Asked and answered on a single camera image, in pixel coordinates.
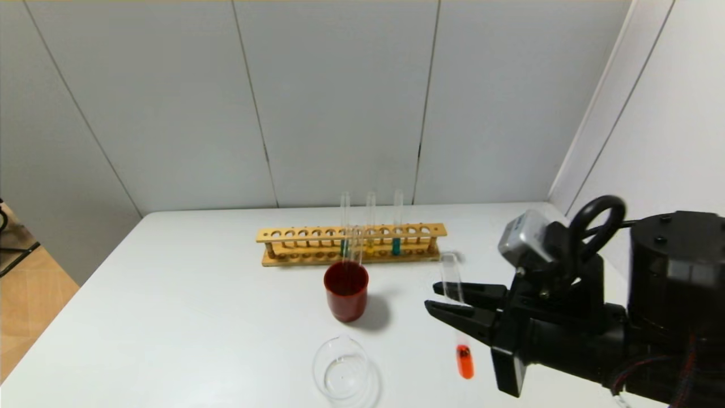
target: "test tube rack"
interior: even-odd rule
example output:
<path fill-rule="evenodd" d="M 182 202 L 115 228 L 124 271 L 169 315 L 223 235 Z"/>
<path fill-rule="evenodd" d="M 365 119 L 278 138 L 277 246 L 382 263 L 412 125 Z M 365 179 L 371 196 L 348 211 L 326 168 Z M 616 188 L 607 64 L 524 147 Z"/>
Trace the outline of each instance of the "test tube rack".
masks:
<path fill-rule="evenodd" d="M 443 224 L 375 225 L 365 229 L 362 250 L 365 264 L 438 261 L 438 237 L 448 235 Z M 400 254 L 392 254 L 392 241 L 400 239 Z M 329 265 L 342 260 L 341 245 L 348 240 L 343 227 L 263 228 L 257 242 L 265 244 L 263 266 Z"/>

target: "white wall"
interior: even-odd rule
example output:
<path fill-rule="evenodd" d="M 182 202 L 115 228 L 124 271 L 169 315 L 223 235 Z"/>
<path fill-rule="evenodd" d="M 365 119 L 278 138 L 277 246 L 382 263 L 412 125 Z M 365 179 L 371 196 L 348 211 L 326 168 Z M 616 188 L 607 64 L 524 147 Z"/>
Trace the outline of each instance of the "white wall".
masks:
<path fill-rule="evenodd" d="M 0 197 L 78 283 L 141 220 L 21 1 L 0 1 Z"/>
<path fill-rule="evenodd" d="M 628 7 L 444 0 L 415 202 L 545 200 Z"/>
<path fill-rule="evenodd" d="M 134 206 L 545 199 L 629 0 L 5 3 L 2 197 L 83 281 Z"/>
<path fill-rule="evenodd" d="M 276 206 L 230 2 L 28 6 L 142 214 Z"/>
<path fill-rule="evenodd" d="M 549 200 L 566 213 L 611 135 L 650 56 L 674 0 L 633 0 L 609 63 L 552 186 Z"/>
<path fill-rule="evenodd" d="M 410 203 L 436 1 L 237 1 L 279 205 Z"/>
<path fill-rule="evenodd" d="M 629 219 L 677 210 L 725 215 L 725 2 L 677 0 L 609 141 L 576 198 L 614 194 Z M 629 274 L 629 235 L 603 254 Z"/>

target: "white table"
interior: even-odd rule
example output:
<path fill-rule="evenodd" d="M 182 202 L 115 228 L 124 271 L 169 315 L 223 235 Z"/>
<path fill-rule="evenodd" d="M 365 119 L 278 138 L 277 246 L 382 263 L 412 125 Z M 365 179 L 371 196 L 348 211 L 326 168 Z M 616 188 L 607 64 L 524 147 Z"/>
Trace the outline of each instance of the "white table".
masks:
<path fill-rule="evenodd" d="M 528 208 L 547 203 L 422 205 L 405 221 L 443 222 L 442 250 L 465 257 L 464 281 L 509 285 L 497 243 Z M 379 208 L 378 222 L 390 208 Z M 265 268 L 259 228 L 337 225 L 338 208 L 181 211 L 147 216 L 78 291 L 1 388 L 4 407 L 324 407 L 312 358 L 347 333 L 380 377 L 377 407 L 614 407 L 600 385 L 531 366 L 523 395 L 496 387 L 488 347 L 472 341 L 476 375 L 456 368 L 453 330 L 423 306 L 433 263 L 368 266 L 369 304 L 356 323 L 330 314 L 325 267 Z M 609 265 L 607 301 L 626 302 Z"/>

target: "glass test tube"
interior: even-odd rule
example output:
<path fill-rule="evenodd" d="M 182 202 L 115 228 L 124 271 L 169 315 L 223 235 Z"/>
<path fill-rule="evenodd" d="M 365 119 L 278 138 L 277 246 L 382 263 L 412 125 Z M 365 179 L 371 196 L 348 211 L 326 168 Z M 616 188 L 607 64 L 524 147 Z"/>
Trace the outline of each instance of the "glass test tube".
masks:
<path fill-rule="evenodd" d="M 403 232 L 400 227 L 403 222 L 403 190 L 395 190 L 395 200 L 393 201 L 393 234 L 400 234 Z M 400 255 L 400 238 L 393 238 L 393 255 Z"/>
<path fill-rule="evenodd" d="M 368 200 L 365 204 L 368 212 L 367 225 L 365 226 L 365 254 L 372 256 L 375 254 L 375 240 L 369 238 L 368 235 L 375 234 L 375 192 L 368 193 Z"/>
<path fill-rule="evenodd" d="M 343 238 L 340 239 L 340 256 L 347 258 L 347 238 L 350 233 L 350 193 L 347 191 L 342 193 L 340 197 L 341 218 L 340 227 L 342 228 Z"/>
<path fill-rule="evenodd" d="M 443 294 L 446 298 L 463 302 L 463 291 L 461 290 L 460 274 L 458 273 L 458 259 L 454 253 L 441 254 L 441 281 L 443 282 Z M 473 357 L 468 336 L 456 332 L 456 362 L 458 373 L 461 377 L 469 380 L 473 378 Z"/>

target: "wooden floor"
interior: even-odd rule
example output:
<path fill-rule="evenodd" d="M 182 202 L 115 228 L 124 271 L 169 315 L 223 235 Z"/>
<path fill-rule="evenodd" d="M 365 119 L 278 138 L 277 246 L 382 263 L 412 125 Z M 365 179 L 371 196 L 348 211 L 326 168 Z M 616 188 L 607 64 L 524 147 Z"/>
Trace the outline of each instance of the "wooden floor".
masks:
<path fill-rule="evenodd" d="M 15 218 L 0 234 L 0 248 L 27 248 L 36 240 Z M 17 256 L 0 253 L 0 270 Z M 78 285 L 39 247 L 0 279 L 0 382 L 78 291 Z"/>

